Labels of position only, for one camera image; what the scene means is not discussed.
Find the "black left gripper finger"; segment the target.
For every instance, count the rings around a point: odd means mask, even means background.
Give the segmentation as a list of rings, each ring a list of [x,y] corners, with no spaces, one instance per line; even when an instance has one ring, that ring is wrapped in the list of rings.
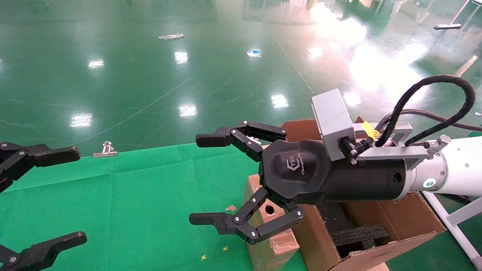
[[[1,271],[41,271],[53,266],[58,255],[65,250],[83,245],[87,242],[87,235],[77,231],[24,249],[17,253],[9,248],[0,246]]]
[[[75,162],[80,152],[74,146],[50,149],[46,144],[20,146],[2,142],[0,146],[0,192],[34,167],[48,167]]]

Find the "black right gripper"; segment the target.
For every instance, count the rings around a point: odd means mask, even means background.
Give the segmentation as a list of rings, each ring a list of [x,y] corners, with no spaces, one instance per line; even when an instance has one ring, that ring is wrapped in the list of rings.
[[[272,144],[263,148],[260,139]],[[233,145],[259,162],[262,185],[236,214],[193,213],[192,225],[212,225],[219,235],[237,235],[250,245],[262,242],[292,228],[304,217],[296,204],[324,202],[387,201],[406,194],[411,172],[402,158],[375,158],[357,161],[371,148],[370,139],[351,143],[342,139],[342,158],[333,161],[322,140],[287,142],[287,131],[278,126],[242,121],[232,127],[219,127],[211,134],[197,134],[200,148]],[[270,199],[287,213],[252,227],[251,217]]]

